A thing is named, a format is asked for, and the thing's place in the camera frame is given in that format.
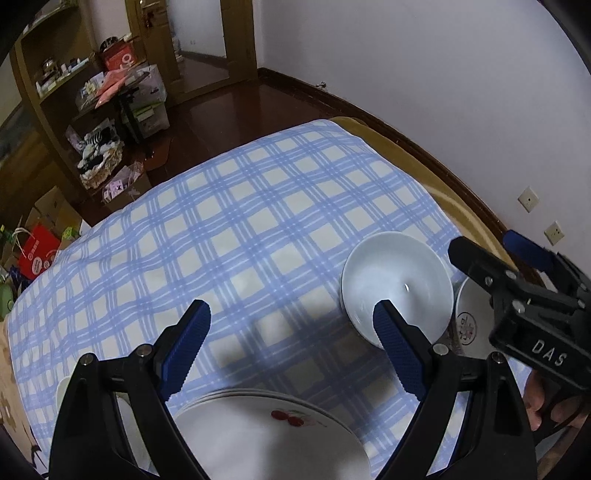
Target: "white wall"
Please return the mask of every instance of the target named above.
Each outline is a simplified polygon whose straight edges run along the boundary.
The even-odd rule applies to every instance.
[[[262,29],[262,0],[252,0],[252,16],[255,25],[256,66],[262,67],[265,63],[265,38]]]
[[[18,106],[21,95],[18,93],[17,84],[12,75],[10,58],[7,56],[0,65],[0,125],[8,118],[8,115]]]
[[[220,0],[168,0],[168,19],[182,50],[226,56]]]
[[[130,32],[125,0],[88,0],[97,46],[109,37],[121,38]]]
[[[591,76],[536,0],[263,0],[262,19],[265,67],[325,81],[541,245],[558,220],[591,274]]]

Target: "wooden floor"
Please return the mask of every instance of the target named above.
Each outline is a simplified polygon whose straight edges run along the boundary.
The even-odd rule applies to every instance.
[[[269,80],[224,87],[168,110],[170,128],[150,139],[171,139],[168,162],[148,177],[155,186],[257,138],[339,115],[343,113],[305,93],[283,91]],[[94,200],[77,209],[91,225],[110,213]]]
[[[181,72],[183,90],[186,93],[225,80],[230,76],[227,67],[220,68],[191,57],[185,57],[183,61],[179,62],[178,69]]]

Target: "bag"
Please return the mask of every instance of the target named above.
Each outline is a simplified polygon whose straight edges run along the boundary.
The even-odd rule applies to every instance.
[[[51,266],[59,246],[60,241],[53,233],[38,223],[18,257],[21,273],[29,280],[35,280]]]
[[[111,45],[100,55],[108,70],[128,69],[138,61],[133,44],[123,40]]]
[[[139,78],[144,73],[148,73],[148,76],[138,85],[138,91],[134,94],[134,100],[130,105],[132,111],[148,105],[163,103],[168,96],[157,65],[137,68],[134,77]]]

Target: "wall socket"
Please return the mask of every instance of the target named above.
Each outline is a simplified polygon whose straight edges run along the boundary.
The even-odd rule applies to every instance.
[[[564,233],[558,222],[554,222],[546,230],[544,230],[544,235],[551,245],[556,245],[564,238]]]
[[[535,194],[531,187],[527,187],[521,195],[519,195],[519,203],[528,212],[531,212],[540,202],[540,198]]]

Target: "wooden baseboard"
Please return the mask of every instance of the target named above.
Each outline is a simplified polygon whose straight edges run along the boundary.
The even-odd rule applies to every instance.
[[[377,133],[385,136],[387,139],[395,142],[403,150],[410,153],[419,162],[425,165],[435,175],[442,179],[459,197],[466,202],[466,204],[476,213],[478,218],[486,225],[486,227],[495,235],[497,240],[502,243],[503,235],[507,231],[507,227],[499,220],[494,212],[487,207],[487,205],[478,198],[478,196],[471,191],[468,186],[456,177],[446,166],[439,160],[433,157],[430,153],[419,147],[415,142],[408,137],[380,120],[379,118],[367,113],[365,110],[353,105],[352,103],[343,100],[331,93],[325,92],[313,85],[302,82],[296,78],[284,75],[282,73],[270,70],[267,68],[258,69],[259,78],[264,79],[270,85],[275,86],[287,93],[305,94],[311,97],[316,103],[320,102],[324,105],[339,111],[343,116],[353,117],[361,120],[368,127],[375,130]],[[511,255],[513,262],[523,273],[524,277],[538,285],[543,285],[538,273],[521,262],[518,258]]]
[[[216,55],[209,55],[207,53],[197,53],[194,51],[181,50],[180,54],[188,59],[197,60],[202,63],[208,63],[220,69],[228,68],[228,59],[226,57],[218,57]]]

